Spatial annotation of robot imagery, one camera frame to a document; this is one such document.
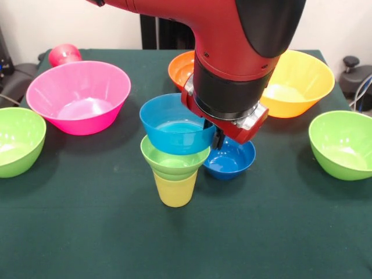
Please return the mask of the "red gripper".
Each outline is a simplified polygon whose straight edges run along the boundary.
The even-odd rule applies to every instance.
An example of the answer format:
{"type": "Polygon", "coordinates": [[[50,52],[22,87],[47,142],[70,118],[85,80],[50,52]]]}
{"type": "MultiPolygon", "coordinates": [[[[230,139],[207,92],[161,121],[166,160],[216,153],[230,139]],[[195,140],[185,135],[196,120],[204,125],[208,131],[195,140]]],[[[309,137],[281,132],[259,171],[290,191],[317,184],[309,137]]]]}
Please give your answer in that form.
{"type": "Polygon", "coordinates": [[[224,144],[225,135],[239,144],[244,144],[251,140],[260,130],[264,121],[268,117],[268,108],[264,107],[260,102],[257,103],[255,110],[246,117],[239,120],[221,120],[216,119],[207,113],[203,112],[196,104],[193,95],[190,95],[187,90],[181,93],[181,102],[192,113],[198,117],[203,117],[203,129],[215,128],[213,136],[212,149],[221,149],[224,144]]]}

